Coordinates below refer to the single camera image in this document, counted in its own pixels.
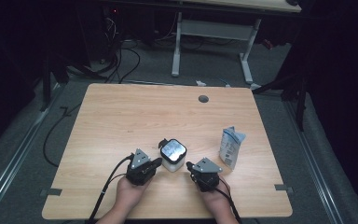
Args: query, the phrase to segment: hand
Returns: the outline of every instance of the hand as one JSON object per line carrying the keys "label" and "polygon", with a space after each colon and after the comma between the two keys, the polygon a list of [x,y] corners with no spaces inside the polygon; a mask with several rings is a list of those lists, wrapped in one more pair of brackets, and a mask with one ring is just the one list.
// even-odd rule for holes
{"label": "hand", "polygon": [[115,204],[97,223],[124,223],[132,208],[141,201],[150,182],[151,179],[143,186],[135,186],[125,176],[121,177],[117,182]]}
{"label": "hand", "polygon": [[121,177],[117,183],[116,202],[114,206],[131,210],[141,201],[150,182],[151,180],[147,181],[143,186],[135,186],[125,176]]}
{"label": "hand", "polygon": [[[229,194],[230,188],[228,183],[222,176],[219,176],[219,178],[221,180],[216,188],[220,189],[228,197],[230,197]],[[231,206],[228,202],[228,199],[222,193],[218,192],[217,190],[201,192],[199,187],[198,189],[206,208],[208,209],[209,212],[211,212],[211,214],[216,219],[216,222],[218,224],[238,223],[238,221],[235,219],[234,215],[232,214]]]}

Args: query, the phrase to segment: wrist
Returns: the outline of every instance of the wrist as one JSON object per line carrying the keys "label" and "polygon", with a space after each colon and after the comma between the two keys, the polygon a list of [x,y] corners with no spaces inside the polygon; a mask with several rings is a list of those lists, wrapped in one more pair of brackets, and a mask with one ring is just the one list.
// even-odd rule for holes
{"label": "wrist", "polygon": [[221,210],[213,214],[214,219],[217,224],[233,224],[238,223],[237,219],[235,219],[234,214],[232,214],[231,209],[229,210]]}
{"label": "wrist", "polygon": [[122,224],[127,219],[130,211],[131,209],[128,207],[115,204],[109,212],[98,221],[98,224]]}

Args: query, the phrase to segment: hole in table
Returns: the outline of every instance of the hole in table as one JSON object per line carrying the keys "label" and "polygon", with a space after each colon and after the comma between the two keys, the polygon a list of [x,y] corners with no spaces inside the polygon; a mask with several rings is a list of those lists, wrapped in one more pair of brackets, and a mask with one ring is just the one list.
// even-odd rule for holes
{"label": "hole in table", "polygon": [[207,103],[209,101],[209,98],[206,95],[201,95],[201,96],[199,96],[199,101],[201,103]]}

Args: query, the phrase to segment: wire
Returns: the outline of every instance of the wire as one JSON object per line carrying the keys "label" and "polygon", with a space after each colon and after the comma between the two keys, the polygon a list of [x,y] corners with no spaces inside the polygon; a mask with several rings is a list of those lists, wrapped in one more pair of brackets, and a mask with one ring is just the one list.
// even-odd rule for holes
{"label": "wire", "polygon": [[234,44],[236,42],[239,42],[239,40],[230,39],[225,43],[219,43],[219,42],[211,41],[211,40],[208,40],[208,39],[205,40],[205,43],[219,45],[219,46],[230,45],[230,44]]}
{"label": "wire", "polygon": [[173,37],[175,37],[175,35],[171,36],[170,38],[166,38],[164,40],[159,40],[159,41],[155,41],[155,43],[159,46],[162,46],[162,47],[170,47],[170,46],[173,46],[175,44],[175,41],[174,40],[171,40],[168,44],[162,44],[163,41],[167,41],[169,39],[172,39]]}
{"label": "wire", "polygon": [[48,131],[48,135],[45,138],[45,142],[43,143],[43,156],[45,157],[45,160],[52,166],[58,167],[58,164],[54,163],[53,161],[51,161],[48,158],[48,154],[46,151],[46,145],[48,143],[48,138],[50,137],[51,133],[53,132],[53,130],[57,127],[57,125],[66,117],[68,117],[68,115],[70,115],[74,110],[76,110],[78,107],[81,106],[81,103],[76,105],[75,107],[73,107],[71,110],[69,110],[69,112],[65,112],[62,117],[60,117],[55,123],[54,125],[50,128],[50,130]]}
{"label": "wire", "polygon": [[[95,71],[94,73],[101,74],[101,73],[107,72],[110,69],[112,69],[114,66],[116,66],[116,63],[117,63],[117,60],[116,60],[116,57],[114,56],[112,61],[110,62],[110,64],[108,64],[105,68],[103,68],[101,70]],[[66,72],[68,72],[68,73],[70,73],[72,75],[75,75],[75,76],[80,76],[80,77],[86,76],[87,77],[87,74],[85,74],[83,72],[74,71],[69,67],[66,67]]]}
{"label": "wire", "polygon": [[187,38],[183,38],[184,40],[187,40],[190,44],[193,44],[193,43],[196,43],[197,40],[199,39],[200,40],[200,43],[198,46],[196,46],[195,48],[187,48],[185,47],[183,44],[181,44],[181,48],[183,49],[189,49],[189,50],[195,50],[195,49],[200,49],[204,42],[205,42],[205,38],[204,37],[201,37],[201,36],[192,36],[192,37],[187,37]]}
{"label": "wire", "polygon": [[119,79],[118,84],[121,84],[124,80],[125,77],[127,77],[131,72],[133,72],[139,65],[139,63],[141,62],[141,56],[135,52],[133,49],[126,49],[129,50],[131,52],[133,52],[134,54],[136,54],[136,56],[138,56],[138,62],[136,63],[136,65],[130,70],[130,72],[128,72],[126,75],[124,75],[122,78]]}
{"label": "wire", "polygon": [[[108,32],[108,34],[105,33],[106,38],[107,38],[107,41],[108,41],[108,47],[111,47],[111,46],[112,46],[112,42],[115,40],[115,37],[116,37],[117,26],[116,26],[116,23],[115,23],[114,21],[112,21],[112,19],[110,19],[110,18],[105,18],[105,19],[111,22],[110,25],[109,25],[109,27],[106,29],[107,32]],[[112,34],[109,34],[109,33],[111,33],[110,29],[112,29],[112,26],[114,26],[115,29],[114,29],[114,31],[113,31]]]}
{"label": "wire", "polygon": [[[228,190],[229,198],[232,200],[232,198],[231,198],[231,192],[230,192],[230,190],[229,190],[228,184],[227,184],[225,181],[223,181],[221,178],[219,178],[219,180],[222,181],[222,183],[226,185],[226,188],[227,188],[227,190]],[[253,221],[254,221],[255,223],[257,223],[257,224],[260,224],[260,222],[257,220],[257,218],[253,218]]]}
{"label": "wire", "polygon": [[113,170],[112,174],[110,174],[109,178],[107,178],[107,181],[105,183],[105,185],[103,186],[103,190],[101,191],[101,194],[100,194],[100,197],[98,198],[98,201],[97,203],[95,204],[95,207],[94,207],[94,210],[92,211],[91,213],[91,216],[89,217],[89,221],[87,222],[88,224],[91,224],[93,223],[94,221],[94,218],[95,218],[95,215],[97,214],[98,212],[98,209],[100,208],[100,205],[101,205],[101,202],[103,201],[103,196],[104,194],[106,193],[107,191],[107,188],[109,187],[109,184],[110,182],[112,182],[113,179],[115,179],[116,177],[118,177],[119,175],[115,176],[112,178],[112,176],[115,174],[116,170],[118,169],[118,167],[124,162],[124,161],[127,161],[127,160],[133,160],[133,153],[130,154],[130,156],[124,158],[123,160],[121,160],[117,166],[115,167],[115,169]]}
{"label": "wire", "polygon": [[220,78],[220,77],[217,77],[217,76],[215,76],[215,75],[212,75],[212,76],[215,77],[215,78],[217,78],[217,79],[219,79],[220,81],[224,82],[226,85],[229,86],[229,83],[228,83],[227,81],[225,81],[224,79],[222,79],[222,78]]}
{"label": "wire", "polygon": [[116,65],[115,70],[113,70],[113,72],[106,78],[106,81],[104,83],[112,82],[115,79],[115,76],[116,76],[115,74],[117,74],[117,70],[121,65],[121,49],[119,50],[119,55],[120,55],[120,57],[118,58],[118,56],[115,54],[115,57],[117,58],[118,63]]}
{"label": "wire", "polygon": [[62,224],[68,224],[68,223],[71,223],[71,222],[73,222],[73,220],[66,220]]}
{"label": "wire", "polygon": [[156,39],[155,41],[170,39],[170,38],[176,36],[176,35],[171,35],[171,36],[169,36],[169,35],[172,33],[173,27],[175,27],[177,17],[178,17],[178,12],[175,13],[175,17],[173,18],[173,22],[172,22],[170,31],[165,36],[163,36],[162,38]]}
{"label": "wire", "polygon": [[116,178],[118,178],[119,176],[122,176],[122,175],[126,175],[126,174],[121,174],[121,175],[114,176],[112,179],[110,179],[109,183],[111,183],[114,179],[116,179]]}
{"label": "wire", "polygon": [[[226,185],[226,187],[228,189],[228,194],[230,194],[228,185],[222,179],[219,178],[219,180],[222,181]],[[205,184],[206,186],[216,190],[217,192],[221,193],[228,200],[228,203],[230,204],[230,206],[232,208],[232,213],[234,214],[235,219],[237,219],[238,223],[242,223],[240,214],[238,214],[237,208],[235,207],[234,201],[232,201],[232,198],[230,195],[229,196],[226,195],[225,192],[223,192],[221,189],[218,189],[217,187],[213,187],[213,186],[209,185],[202,179],[198,179],[198,181],[201,182],[202,184]]]}

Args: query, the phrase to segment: black cable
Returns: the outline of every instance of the black cable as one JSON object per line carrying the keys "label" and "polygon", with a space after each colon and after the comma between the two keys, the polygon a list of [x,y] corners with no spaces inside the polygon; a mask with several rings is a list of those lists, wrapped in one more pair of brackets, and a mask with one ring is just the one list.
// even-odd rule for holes
{"label": "black cable", "polygon": [[45,157],[45,160],[52,166],[58,167],[58,164],[54,163],[53,161],[51,161],[48,158],[48,154],[46,152],[46,145],[48,143],[48,138],[50,137],[51,133],[53,132],[53,130],[57,127],[57,125],[66,117],[68,117],[68,115],[70,115],[75,109],[77,109],[78,107],[81,106],[81,103],[76,105],[74,108],[72,108],[69,112],[65,112],[62,117],[60,117],[55,123],[54,125],[50,128],[50,130],[48,131],[48,135],[45,138],[45,142],[43,143],[43,156]]}
{"label": "black cable", "polygon": [[235,219],[237,219],[238,223],[242,223],[241,218],[240,218],[240,214],[238,214],[237,208],[234,205],[234,201],[232,201],[231,197],[226,195],[225,192],[223,192],[222,190],[218,189],[218,188],[214,188],[214,190],[216,190],[217,192],[221,193],[223,196],[225,196],[225,198],[228,199],[229,204],[231,205],[232,208],[232,213],[234,213],[234,217]]}
{"label": "black cable", "polygon": [[[101,73],[107,72],[107,71],[109,71],[110,69],[112,69],[112,68],[116,65],[116,63],[117,63],[116,58],[113,57],[112,61],[111,61],[105,68],[102,68],[101,70],[95,71],[95,73],[101,74]],[[69,67],[66,67],[66,71],[67,71],[68,73],[72,74],[72,75],[85,76],[84,73],[74,71],[74,70],[72,70],[72,69],[69,68]]]}
{"label": "black cable", "polygon": [[109,184],[116,178],[118,178],[119,176],[122,176],[122,175],[126,175],[126,174],[121,174],[121,175],[115,175],[112,179],[110,179],[109,181]]}
{"label": "black cable", "polygon": [[236,42],[239,42],[239,40],[235,40],[235,39],[230,39],[225,43],[219,43],[219,42],[215,42],[215,41],[211,41],[208,39],[205,39],[205,43],[207,44],[213,44],[213,45],[219,45],[219,46],[225,46],[225,45],[230,45],[230,44],[234,44]]}
{"label": "black cable", "polygon": [[77,62],[73,61],[72,59],[66,58],[58,53],[54,53],[53,55],[54,55],[54,57],[56,57],[56,60],[58,60],[64,64],[71,64],[75,69],[82,72],[87,77],[92,77],[92,78],[96,78],[96,79],[105,79],[105,77],[102,77],[102,76],[100,76],[100,74],[89,70],[87,67],[83,66],[83,64],[77,63]]}
{"label": "black cable", "polygon": [[137,64],[130,70],[130,72],[128,72],[126,75],[124,75],[124,76],[119,80],[118,84],[121,84],[121,83],[123,82],[124,78],[127,77],[131,72],[133,72],[133,70],[135,70],[135,69],[138,67],[139,63],[141,62],[141,56],[140,56],[137,52],[135,52],[133,49],[126,49],[126,50],[129,50],[129,51],[131,51],[132,53],[136,54],[136,56],[138,56],[138,62],[137,62]]}
{"label": "black cable", "polygon": [[71,223],[73,220],[67,220],[67,221],[64,221],[62,224],[68,224],[68,223]]}
{"label": "black cable", "polygon": [[229,190],[228,184],[225,181],[223,181],[222,179],[220,179],[220,178],[219,178],[219,180],[222,181],[222,183],[226,185],[226,189],[228,190],[228,195],[231,197],[231,192]]}
{"label": "black cable", "polygon": [[185,47],[185,46],[183,45],[183,44],[185,44],[185,43],[181,43],[180,46],[181,46],[182,49],[189,49],[189,50],[200,49],[200,48],[203,46],[204,42],[205,42],[205,38],[204,38],[204,37],[201,37],[201,36],[195,37],[195,36],[193,36],[192,38],[191,38],[191,37],[183,38],[183,40],[187,40],[190,44],[196,43],[196,42],[197,42],[197,39],[200,40],[200,44],[199,44],[198,46],[196,46],[195,48],[187,48],[187,47]]}
{"label": "black cable", "polygon": [[126,160],[131,161],[133,159],[133,157],[134,157],[134,155],[133,155],[133,153],[131,153],[130,156],[128,156],[128,157],[124,158],[122,161],[120,161],[118,163],[118,165],[115,167],[115,169],[113,170],[112,174],[109,176],[109,178],[107,178],[107,181],[106,181],[105,185],[103,186],[103,190],[101,191],[100,197],[98,198],[98,201],[95,204],[94,210],[92,211],[91,216],[89,217],[89,221],[87,222],[88,224],[93,223],[95,215],[97,214],[98,209],[100,208],[101,202],[103,201],[103,196],[106,193],[110,182],[112,182],[112,180],[117,177],[117,176],[115,176],[114,178],[112,178],[112,176],[115,174],[115,172],[118,169],[118,167]]}
{"label": "black cable", "polygon": [[117,55],[115,55],[117,58],[117,61],[118,61],[115,70],[113,70],[113,72],[106,78],[106,81],[104,83],[112,82],[115,79],[115,76],[116,76],[115,74],[117,74],[117,70],[121,65],[121,49],[119,50],[119,55],[120,55],[119,58]]}
{"label": "black cable", "polygon": [[171,40],[172,38],[176,37],[176,35],[167,37],[165,39],[155,40],[155,44],[160,45],[162,47],[170,47],[175,44],[175,40]]}

